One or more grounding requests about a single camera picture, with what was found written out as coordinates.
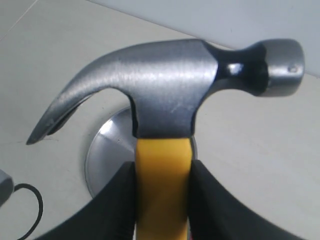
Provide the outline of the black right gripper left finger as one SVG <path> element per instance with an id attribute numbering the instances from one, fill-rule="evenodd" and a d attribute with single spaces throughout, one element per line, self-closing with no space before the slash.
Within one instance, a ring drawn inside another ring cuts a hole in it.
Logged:
<path id="1" fill-rule="evenodd" d="M 127 161 L 85 207 L 38 239 L 132 240 L 135 223 L 136 170 Z"/>

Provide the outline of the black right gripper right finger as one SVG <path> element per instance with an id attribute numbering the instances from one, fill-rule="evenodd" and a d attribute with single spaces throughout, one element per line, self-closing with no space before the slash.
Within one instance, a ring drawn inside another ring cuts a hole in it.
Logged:
<path id="1" fill-rule="evenodd" d="M 191 162 L 187 215 L 194 240 L 298 240 L 236 199 L 200 160 Z"/>

